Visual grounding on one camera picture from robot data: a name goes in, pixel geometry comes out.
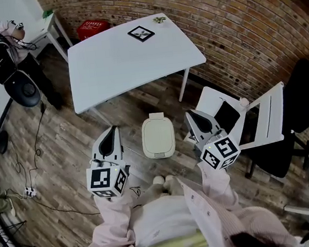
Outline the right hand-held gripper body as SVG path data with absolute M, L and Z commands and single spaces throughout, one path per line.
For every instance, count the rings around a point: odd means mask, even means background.
M 188 139 L 194 142 L 194 151 L 200 161 L 218 170 L 235 162 L 240 148 L 214 117 L 190 109 L 185 113 L 185 123 L 189 131 Z

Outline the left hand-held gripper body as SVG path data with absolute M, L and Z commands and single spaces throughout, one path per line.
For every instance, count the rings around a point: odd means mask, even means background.
M 129 165 L 123 160 L 123 147 L 117 126 L 105 130 L 94 142 L 89 168 L 86 170 L 87 190 L 103 198 L 120 197 L 129 176 Z

